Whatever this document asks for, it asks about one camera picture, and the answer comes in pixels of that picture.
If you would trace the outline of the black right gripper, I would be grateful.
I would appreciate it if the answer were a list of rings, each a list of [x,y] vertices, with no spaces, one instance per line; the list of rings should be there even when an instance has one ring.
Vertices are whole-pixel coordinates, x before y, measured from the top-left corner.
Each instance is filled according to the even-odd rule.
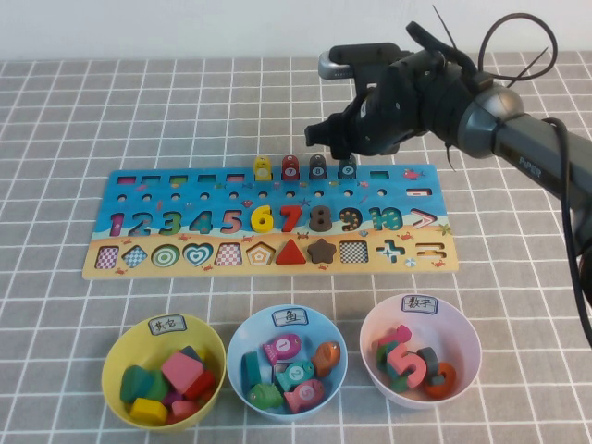
[[[329,143],[331,156],[378,155],[421,132],[419,80],[432,79],[446,65],[440,53],[421,51],[386,67],[375,88],[359,94],[343,112],[309,125],[306,143]]]

